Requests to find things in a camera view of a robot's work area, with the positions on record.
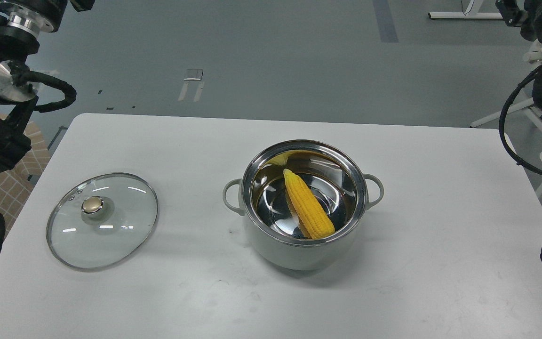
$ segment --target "lid knob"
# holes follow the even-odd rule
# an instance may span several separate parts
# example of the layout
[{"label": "lid knob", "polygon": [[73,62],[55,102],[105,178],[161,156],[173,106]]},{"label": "lid knob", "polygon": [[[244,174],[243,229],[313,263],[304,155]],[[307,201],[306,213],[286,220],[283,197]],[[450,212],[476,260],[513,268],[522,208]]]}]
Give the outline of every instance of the lid knob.
[{"label": "lid knob", "polygon": [[81,210],[86,214],[94,214],[104,207],[104,200],[95,195],[93,197],[85,199],[81,206]]}]

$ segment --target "stainless steel pot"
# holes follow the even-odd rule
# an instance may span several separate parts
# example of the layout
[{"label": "stainless steel pot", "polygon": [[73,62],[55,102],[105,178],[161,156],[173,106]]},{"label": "stainless steel pot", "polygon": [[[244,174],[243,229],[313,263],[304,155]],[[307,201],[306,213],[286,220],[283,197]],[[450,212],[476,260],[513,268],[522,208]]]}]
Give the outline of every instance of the stainless steel pot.
[{"label": "stainless steel pot", "polygon": [[[336,232],[309,240],[298,228],[298,219],[287,205],[283,169],[299,174],[307,183]],[[379,197],[368,201],[365,180],[375,182]],[[239,185],[239,207],[227,201],[230,187]],[[275,144],[256,156],[241,179],[223,189],[223,202],[244,216],[250,244],[273,264],[292,270],[315,270],[328,266],[346,253],[355,239],[355,228],[370,207],[383,198],[383,185],[363,174],[344,153],[327,144],[293,140]]]}]

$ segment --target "white table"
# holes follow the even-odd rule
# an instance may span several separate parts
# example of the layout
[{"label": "white table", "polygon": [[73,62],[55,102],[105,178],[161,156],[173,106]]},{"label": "white table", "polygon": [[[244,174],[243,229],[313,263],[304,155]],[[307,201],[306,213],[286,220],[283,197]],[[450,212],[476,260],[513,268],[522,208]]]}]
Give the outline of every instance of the white table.
[{"label": "white table", "polygon": [[[267,263],[220,194],[295,138],[336,146],[386,189],[320,272]],[[49,213],[116,171],[157,191],[157,229],[118,266],[69,269]],[[0,338],[542,338],[541,244],[542,208],[495,130],[83,114],[4,243]]]}]

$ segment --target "glass lid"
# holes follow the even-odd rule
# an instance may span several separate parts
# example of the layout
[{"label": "glass lid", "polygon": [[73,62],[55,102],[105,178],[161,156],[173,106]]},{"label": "glass lid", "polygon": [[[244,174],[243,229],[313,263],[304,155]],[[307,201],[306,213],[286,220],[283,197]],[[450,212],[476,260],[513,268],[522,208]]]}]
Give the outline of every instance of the glass lid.
[{"label": "glass lid", "polygon": [[71,189],[49,216],[47,241],[62,263],[104,268],[133,253],[152,233],[156,193],[133,174],[111,173]]}]

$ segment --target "yellow corn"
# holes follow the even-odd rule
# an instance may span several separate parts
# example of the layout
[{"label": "yellow corn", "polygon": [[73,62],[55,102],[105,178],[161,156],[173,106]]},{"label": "yellow corn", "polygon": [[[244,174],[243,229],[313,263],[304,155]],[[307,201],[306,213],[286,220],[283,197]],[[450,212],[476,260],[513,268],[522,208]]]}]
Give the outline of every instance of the yellow corn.
[{"label": "yellow corn", "polygon": [[296,212],[294,204],[292,203],[289,195],[286,195],[286,202],[288,202],[288,210],[290,210],[290,214],[292,214],[292,217],[298,222],[298,228],[301,230],[305,238],[310,239],[311,235],[308,233],[307,228],[304,227],[303,221],[298,217],[298,213]]},{"label": "yellow corn", "polygon": [[288,197],[311,239],[321,239],[335,232],[334,224],[327,217],[321,204],[307,184],[294,172],[284,169]]}]

